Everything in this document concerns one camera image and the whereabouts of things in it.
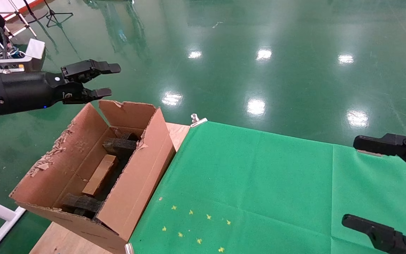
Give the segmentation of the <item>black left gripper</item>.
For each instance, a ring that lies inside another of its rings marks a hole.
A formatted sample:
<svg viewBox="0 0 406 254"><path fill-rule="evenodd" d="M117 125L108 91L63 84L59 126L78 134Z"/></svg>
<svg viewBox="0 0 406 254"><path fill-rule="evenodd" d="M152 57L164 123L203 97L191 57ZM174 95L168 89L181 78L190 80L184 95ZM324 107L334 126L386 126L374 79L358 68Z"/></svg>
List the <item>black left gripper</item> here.
<svg viewBox="0 0 406 254"><path fill-rule="evenodd" d="M83 88L75 93L62 94L64 79L86 83L100 74L120 72L121 67L117 63L89 59L61 67L63 78L44 71L0 73L0 115L49 108L62 99L63 104L86 104L100 100L111 96L112 90Z"/></svg>

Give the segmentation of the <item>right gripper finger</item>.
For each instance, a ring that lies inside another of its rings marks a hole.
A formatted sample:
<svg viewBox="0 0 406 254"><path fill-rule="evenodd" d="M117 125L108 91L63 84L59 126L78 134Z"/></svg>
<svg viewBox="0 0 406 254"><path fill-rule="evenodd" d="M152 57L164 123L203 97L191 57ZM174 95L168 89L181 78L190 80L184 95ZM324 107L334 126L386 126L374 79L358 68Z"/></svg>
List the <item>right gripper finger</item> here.
<svg viewBox="0 0 406 254"><path fill-rule="evenodd" d="M387 133L381 138L359 135L353 147L359 151L386 156L398 156L406 162L406 136Z"/></svg>
<svg viewBox="0 0 406 254"><path fill-rule="evenodd" d="M366 234L374 249L388 254L406 254L406 235L403 235L403 233L395 230L393 227L351 214L343 216L342 225Z"/></svg>

